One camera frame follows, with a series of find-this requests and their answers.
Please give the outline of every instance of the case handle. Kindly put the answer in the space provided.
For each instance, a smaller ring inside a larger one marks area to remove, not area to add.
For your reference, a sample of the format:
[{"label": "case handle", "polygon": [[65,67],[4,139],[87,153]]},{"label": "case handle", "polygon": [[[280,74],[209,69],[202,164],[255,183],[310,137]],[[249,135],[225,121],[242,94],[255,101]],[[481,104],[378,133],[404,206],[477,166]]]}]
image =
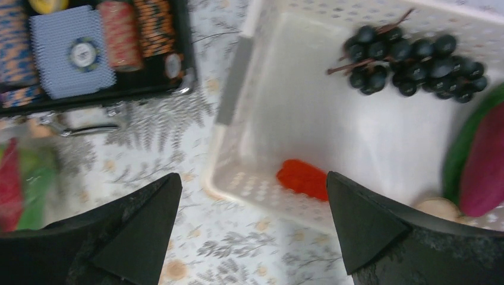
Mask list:
[{"label": "case handle", "polygon": [[54,133],[56,133],[56,135],[66,138],[119,131],[120,129],[126,128],[130,123],[126,104],[124,102],[106,107],[105,113],[107,117],[114,118],[116,123],[72,129],[56,120],[56,117],[58,116],[56,112],[49,112],[48,114],[39,117],[39,124],[49,127]]},{"label": "case handle", "polygon": [[194,68],[187,68],[185,70],[185,75],[182,78],[182,83],[171,95],[180,96],[191,93],[194,88],[195,79],[196,75],[194,74]]}]

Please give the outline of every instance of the grape bunch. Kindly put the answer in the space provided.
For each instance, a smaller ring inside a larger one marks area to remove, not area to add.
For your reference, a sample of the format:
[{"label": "grape bunch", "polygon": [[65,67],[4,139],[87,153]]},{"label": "grape bunch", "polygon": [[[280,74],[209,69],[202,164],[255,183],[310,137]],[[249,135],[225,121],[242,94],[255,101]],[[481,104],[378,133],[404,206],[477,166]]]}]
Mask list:
[{"label": "grape bunch", "polygon": [[434,41],[418,39],[410,43],[404,39],[399,24],[412,11],[410,9],[394,24],[359,28],[344,43],[344,56],[340,59],[349,59],[352,64],[329,69],[327,74],[345,70],[350,86],[366,96],[382,91],[390,78],[405,97],[422,89],[442,100],[471,101],[474,93],[483,91],[488,85],[485,66],[454,55],[457,39],[451,34],[439,36]]}]

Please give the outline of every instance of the poker chip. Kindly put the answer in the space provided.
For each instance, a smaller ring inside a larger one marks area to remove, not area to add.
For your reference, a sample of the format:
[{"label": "poker chip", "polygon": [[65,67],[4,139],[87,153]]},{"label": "poker chip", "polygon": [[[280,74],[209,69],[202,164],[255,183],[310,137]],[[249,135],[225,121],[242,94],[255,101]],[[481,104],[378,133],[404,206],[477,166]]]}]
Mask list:
[{"label": "poker chip", "polygon": [[100,50],[91,37],[75,39],[68,49],[68,60],[81,72],[90,72],[98,67]]},{"label": "poker chip", "polygon": [[109,65],[118,72],[142,69],[134,8],[118,1],[104,1],[97,8],[103,20]]},{"label": "poker chip", "polygon": [[0,79],[9,86],[36,84],[38,79],[23,3],[2,0],[0,18]]},{"label": "poker chip", "polygon": [[170,79],[181,77],[182,55],[172,53],[165,58],[165,74]]},{"label": "poker chip", "polygon": [[134,0],[145,58],[175,52],[175,29],[166,0]]},{"label": "poker chip", "polygon": [[68,7],[68,0],[29,0],[29,2],[39,14],[50,14]]},{"label": "poker chip", "polygon": [[42,94],[42,89],[39,86],[5,92],[2,93],[2,105],[5,108],[27,105],[40,100]]}]

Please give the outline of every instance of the floral tablecloth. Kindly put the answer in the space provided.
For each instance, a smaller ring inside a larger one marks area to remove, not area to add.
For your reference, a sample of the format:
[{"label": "floral tablecloth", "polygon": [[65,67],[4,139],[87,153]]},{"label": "floral tablecloth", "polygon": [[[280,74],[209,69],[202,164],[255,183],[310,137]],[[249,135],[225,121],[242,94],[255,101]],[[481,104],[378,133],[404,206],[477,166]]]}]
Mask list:
[{"label": "floral tablecloth", "polygon": [[[445,0],[489,12],[497,0]],[[189,0],[201,86],[190,96],[130,106],[127,131],[55,139],[63,187],[48,199],[61,219],[180,173],[184,190],[159,284],[352,284],[338,242],[260,210],[209,196],[205,163],[219,95],[248,0]],[[99,110],[69,114],[71,124],[103,122]]]}]

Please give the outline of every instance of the grape stem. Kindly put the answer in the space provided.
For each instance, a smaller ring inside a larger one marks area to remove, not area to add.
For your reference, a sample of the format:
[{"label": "grape stem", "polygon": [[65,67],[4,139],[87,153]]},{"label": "grape stem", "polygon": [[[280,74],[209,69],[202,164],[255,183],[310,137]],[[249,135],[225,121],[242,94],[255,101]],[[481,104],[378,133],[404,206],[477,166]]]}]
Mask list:
[{"label": "grape stem", "polygon": [[397,21],[395,24],[388,24],[388,25],[385,25],[385,26],[381,26],[379,28],[376,29],[376,33],[377,34],[383,34],[383,33],[386,33],[388,31],[391,31],[392,29],[394,29],[395,27],[399,26],[399,24],[401,24],[402,22],[404,22],[406,20],[406,18],[408,18],[408,16],[415,10],[415,8],[411,8],[408,10],[408,12],[406,12],[400,19],[399,21]]},{"label": "grape stem", "polygon": [[361,62],[357,62],[355,64],[347,64],[347,65],[340,66],[340,67],[337,67],[337,68],[329,68],[327,70],[327,74],[331,75],[334,72],[342,71],[342,70],[345,70],[345,69],[353,69],[353,68],[356,68],[356,67],[361,67],[363,65],[370,64],[370,63],[375,62],[375,61],[376,60],[374,60],[372,58],[368,58],[368,59],[365,59],[365,60],[363,60]]},{"label": "grape stem", "polygon": [[345,49],[345,46],[347,46],[347,43],[350,39],[346,40],[345,43],[343,44],[342,50],[343,50],[343,56],[339,58],[339,61],[343,61],[344,59],[347,59],[350,57],[348,54],[348,51]]}]

